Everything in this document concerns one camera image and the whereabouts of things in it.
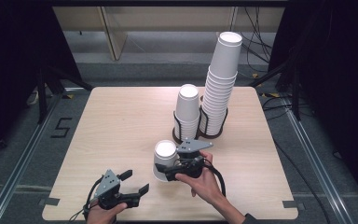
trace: paper cup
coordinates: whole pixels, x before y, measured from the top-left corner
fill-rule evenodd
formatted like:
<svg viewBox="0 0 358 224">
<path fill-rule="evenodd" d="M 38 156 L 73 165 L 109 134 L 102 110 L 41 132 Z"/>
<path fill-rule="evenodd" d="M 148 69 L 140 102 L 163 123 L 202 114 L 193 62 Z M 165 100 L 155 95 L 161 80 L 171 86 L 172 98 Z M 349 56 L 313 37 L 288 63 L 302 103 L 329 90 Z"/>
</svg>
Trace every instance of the paper cup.
<svg viewBox="0 0 358 224">
<path fill-rule="evenodd" d="M 224 78 L 224 77 L 218 77 L 214 73 L 211 72 L 211 69 L 208 70 L 208 76 L 207 79 L 213 81 L 213 83 L 220 84 L 220 85 L 234 85 L 235 80 L 237 78 L 238 72 L 234 75 L 234 77 Z"/>
<path fill-rule="evenodd" d="M 182 141 L 184 141 L 186 138 L 195 138 L 197 135 L 199 121 L 200 121 L 200 111 L 199 111 L 198 117 L 195 120 L 190 121 L 190 122 L 182 121 L 176 117 L 175 123 L 174 123 L 176 138 L 178 138 Z"/>
<path fill-rule="evenodd" d="M 218 77 L 230 78 L 237 74 L 242 37 L 236 33 L 220 34 L 214 49 L 211 71 Z"/>
<path fill-rule="evenodd" d="M 181 87 L 176 102 L 176 117 L 182 121 L 192 121 L 200 115 L 199 90 L 196 86 L 185 84 Z"/>
<path fill-rule="evenodd" d="M 156 144 L 154 152 L 153 174 L 155 178 L 163 182 L 168 182 L 165 174 L 159 172 L 155 164 L 172 167 L 177 159 L 176 144 L 170 140 L 159 141 Z"/>
</svg>

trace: black wire cup holder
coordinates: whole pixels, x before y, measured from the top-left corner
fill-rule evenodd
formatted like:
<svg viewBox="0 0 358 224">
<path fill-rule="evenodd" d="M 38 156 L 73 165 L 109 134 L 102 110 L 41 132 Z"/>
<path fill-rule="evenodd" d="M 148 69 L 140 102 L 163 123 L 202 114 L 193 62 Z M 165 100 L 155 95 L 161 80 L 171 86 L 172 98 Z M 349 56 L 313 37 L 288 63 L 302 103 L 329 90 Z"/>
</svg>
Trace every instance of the black wire cup holder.
<svg viewBox="0 0 358 224">
<path fill-rule="evenodd" d="M 182 140 L 182 124 L 181 124 L 179 118 L 176 117 L 175 111 L 173 111 L 173 118 L 175 119 L 175 122 L 177 122 L 178 127 L 179 127 L 179 137 L 176 136 L 176 134 L 175 134 L 175 127 L 173 127 L 173 130 L 172 130 L 172 138 L 173 138 L 173 140 L 174 140 L 176 143 L 182 144 L 182 143 L 183 143 L 183 140 Z M 199 123 L 198 123 L 198 125 L 197 125 L 196 136 L 194 137 L 194 139 L 196 139 L 196 140 L 199 139 L 200 122 L 201 122 L 201 113 L 200 113 L 200 116 L 199 116 Z"/>
<path fill-rule="evenodd" d="M 205 131 L 203 132 L 200 128 L 200 123 L 201 123 L 201 119 L 202 119 L 202 115 L 205 116 L 206 118 L 206 122 L 205 122 Z M 228 108 L 226 109 L 226 115 L 225 115 L 225 118 L 223 119 L 223 122 L 222 122 L 222 126 L 220 127 L 220 131 L 219 133 L 215 134 L 215 135 L 209 135 L 207 134 L 208 132 L 208 124 L 209 124 L 209 117 L 208 115 L 205 113 L 205 111 L 202 109 L 202 105 L 200 106 L 200 122 L 199 122 L 199 130 L 197 131 L 197 137 L 204 137 L 204 138 L 207 138 L 207 139 L 214 139 L 214 138 L 217 138 L 218 136 L 220 136 L 223 132 L 223 126 L 225 125 L 225 122 L 226 122 L 226 118 L 227 118 L 227 115 L 228 115 Z"/>
</svg>

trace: cup rim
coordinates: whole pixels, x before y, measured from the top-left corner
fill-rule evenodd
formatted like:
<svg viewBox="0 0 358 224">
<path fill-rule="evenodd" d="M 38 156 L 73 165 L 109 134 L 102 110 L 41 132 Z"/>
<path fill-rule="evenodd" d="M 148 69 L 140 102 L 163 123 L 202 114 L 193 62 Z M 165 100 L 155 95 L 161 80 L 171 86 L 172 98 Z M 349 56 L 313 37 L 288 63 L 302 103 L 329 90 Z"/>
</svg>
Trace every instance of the cup rim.
<svg viewBox="0 0 358 224">
<path fill-rule="evenodd" d="M 209 112 L 209 113 L 224 113 L 227 110 L 227 106 L 226 105 L 211 105 L 211 104 L 207 104 L 204 105 L 203 110 L 205 110 L 204 112 Z"/>
<path fill-rule="evenodd" d="M 212 97 L 212 98 L 216 99 L 217 101 L 225 101 L 231 96 L 231 91 L 229 91 L 229 92 L 219 92 L 219 91 L 216 92 L 216 91 L 207 90 L 204 93 L 203 98 L 205 98 L 205 96 Z"/>
<path fill-rule="evenodd" d="M 220 118 L 220 117 L 224 117 L 226 115 L 226 111 L 225 110 L 222 110 L 222 111 L 212 111 L 212 110 L 207 110 L 207 111 L 204 111 L 208 117 L 211 117 L 213 119 L 216 119 L 216 118 Z"/>
<path fill-rule="evenodd" d="M 193 123 L 193 122 L 196 122 L 196 120 L 198 120 L 198 119 L 200 118 L 200 111 L 199 111 L 197 117 L 196 117 L 195 119 L 191 120 L 191 121 L 186 121 L 186 120 L 180 119 L 180 118 L 178 117 L 178 115 L 176 114 L 176 110 L 174 111 L 174 114 L 175 114 L 175 117 L 176 117 L 177 119 L 179 119 L 179 121 L 181 121 L 181 122 L 183 122 L 183 123 Z"/>
<path fill-rule="evenodd" d="M 173 149 L 172 155 L 164 157 L 164 156 L 161 156 L 160 154 L 158 154 L 158 145 L 161 144 L 161 143 L 169 143 L 169 144 L 172 145 L 172 148 L 170 148 L 170 149 Z M 157 158 L 162 159 L 162 160 L 169 160 L 169 159 L 175 157 L 176 156 L 176 144 L 171 140 L 160 140 L 160 141 L 158 141 L 156 143 L 156 145 L 155 145 L 155 155 L 156 155 Z"/>
<path fill-rule="evenodd" d="M 194 96 L 189 96 L 189 97 L 183 95 L 183 94 L 182 94 L 182 89 L 187 88 L 187 87 L 191 87 L 192 89 L 194 89 L 194 90 L 196 91 L 196 94 L 195 94 Z M 194 99 L 194 98 L 197 98 L 197 97 L 199 96 L 199 89 L 198 89 L 195 85 L 193 85 L 193 84 L 185 84 L 185 85 L 182 85 L 182 86 L 180 87 L 180 89 L 179 89 L 179 96 L 181 96 L 181 97 L 184 98 L 184 99 L 189 99 L 189 100 Z"/>
<path fill-rule="evenodd" d="M 214 111 L 220 111 L 220 110 L 226 110 L 228 106 L 228 102 L 222 102 L 221 104 L 219 103 L 214 103 L 214 102 L 210 102 L 210 101 L 205 101 L 205 104 L 202 104 L 202 108 L 205 108 L 207 110 L 214 110 Z"/>
<path fill-rule="evenodd" d="M 219 82 L 217 80 L 214 79 L 214 76 L 207 76 L 206 80 L 212 81 L 213 84 L 215 85 L 222 85 L 222 86 L 234 86 L 235 81 L 236 81 L 237 77 L 233 78 L 233 80 L 231 82 Z"/>
<path fill-rule="evenodd" d="M 208 66 L 208 76 L 212 75 L 213 77 L 216 77 L 217 79 L 221 79 L 221 80 L 230 80 L 230 79 L 235 79 L 237 77 L 238 71 L 234 74 L 234 76 L 232 77 L 219 77 L 217 74 L 214 74 L 211 70 L 211 66 Z"/>
<path fill-rule="evenodd" d="M 186 97 L 182 96 L 182 94 L 180 92 L 178 94 L 178 97 L 180 97 L 184 101 L 195 101 L 200 98 L 200 96 L 198 94 L 196 96 L 194 96 L 193 98 L 186 98 Z"/>
<path fill-rule="evenodd" d="M 234 32 L 223 32 L 219 35 L 218 40 L 221 44 L 228 47 L 237 47 L 242 44 L 242 36 Z"/>
<path fill-rule="evenodd" d="M 213 90 L 213 91 L 222 92 L 222 93 L 229 93 L 229 92 L 232 92 L 232 88 L 234 87 L 234 85 L 227 86 L 226 88 L 216 87 L 216 86 L 213 85 L 213 83 L 211 83 L 209 80 L 207 80 L 206 83 L 205 83 L 205 87 L 210 89 L 210 90 Z"/>
</svg>

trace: stack of paper cups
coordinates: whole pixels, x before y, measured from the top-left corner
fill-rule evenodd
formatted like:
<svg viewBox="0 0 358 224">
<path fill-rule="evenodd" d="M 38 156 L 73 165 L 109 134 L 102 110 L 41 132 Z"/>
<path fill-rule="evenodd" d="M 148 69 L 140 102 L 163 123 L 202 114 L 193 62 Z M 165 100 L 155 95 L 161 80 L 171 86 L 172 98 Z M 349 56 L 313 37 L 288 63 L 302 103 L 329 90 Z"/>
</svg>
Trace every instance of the stack of paper cups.
<svg viewBox="0 0 358 224">
<path fill-rule="evenodd" d="M 185 84 L 179 90 L 176 110 L 174 112 L 174 134 L 183 141 L 195 138 L 200 121 L 199 89 L 191 84 Z"/>
<path fill-rule="evenodd" d="M 238 73 L 241 43 L 242 37 L 232 32 L 224 32 L 218 38 L 202 101 L 200 130 L 207 135 L 217 135 L 222 129 Z"/>
</svg>

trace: white paper cup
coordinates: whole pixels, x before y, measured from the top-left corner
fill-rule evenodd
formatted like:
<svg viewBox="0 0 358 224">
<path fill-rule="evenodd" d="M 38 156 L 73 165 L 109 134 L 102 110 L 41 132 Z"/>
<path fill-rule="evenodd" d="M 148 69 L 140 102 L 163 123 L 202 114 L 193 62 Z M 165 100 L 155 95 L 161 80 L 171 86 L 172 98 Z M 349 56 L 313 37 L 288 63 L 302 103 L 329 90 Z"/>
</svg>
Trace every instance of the white paper cup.
<svg viewBox="0 0 358 224">
<path fill-rule="evenodd" d="M 204 112 L 209 115 L 209 116 L 218 116 L 221 115 L 223 113 L 226 113 L 227 110 L 227 106 L 226 105 L 212 105 L 212 104 L 208 104 L 208 105 L 203 105 Z"/>
<path fill-rule="evenodd" d="M 162 140 L 156 144 L 153 162 L 153 174 L 157 180 L 168 182 L 165 174 L 159 172 L 156 167 L 157 164 L 172 167 L 178 159 L 176 152 L 176 144 L 170 140 Z"/>
<path fill-rule="evenodd" d="M 231 96 L 231 91 L 220 92 L 220 91 L 208 90 L 204 93 L 203 101 L 205 101 L 205 99 L 208 99 L 215 102 L 226 102 L 228 101 L 230 96 Z"/>
<path fill-rule="evenodd" d="M 208 128 L 206 127 L 206 117 L 201 116 L 200 130 L 208 135 L 216 135 L 220 132 L 223 121 L 225 120 L 225 115 L 221 116 L 219 119 L 208 119 Z"/>
<path fill-rule="evenodd" d="M 222 77 L 218 77 L 217 75 L 212 73 L 211 70 L 209 70 L 207 80 L 211 80 L 211 81 L 213 81 L 213 83 L 219 84 L 219 85 L 229 85 L 229 84 L 234 85 L 235 80 L 237 78 L 237 74 L 238 74 L 238 72 L 235 74 L 234 77 L 222 78 Z"/>
<path fill-rule="evenodd" d="M 242 37 L 236 33 L 220 34 L 214 49 L 211 71 L 218 77 L 234 77 L 238 70 Z"/>
<path fill-rule="evenodd" d="M 179 90 L 176 102 L 176 117 L 182 121 L 192 121 L 200 115 L 199 90 L 196 86 L 185 84 Z"/>
<path fill-rule="evenodd" d="M 199 121 L 200 121 L 200 111 L 199 111 L 199 116 L 195 120 L 190 122 L 185 122 L 180 120 L 179 118 L 176 118 L 174 123 L 175 136 L 182 141 L 184 141 L 186 138 L 195 138 L 197 135 L 197 129 L 199 127 Z"/>
<path fill-rule="evenodd" d="M 229 96 L 232 92 L 232 87 L 227 87 L 226 89 L 214 87 L 209 82 L 206 83 L 205 86 L 205 92 L 208 92 L 209 95 L 215 96 L 215 97 L 226 97 Z"/>
</svg>

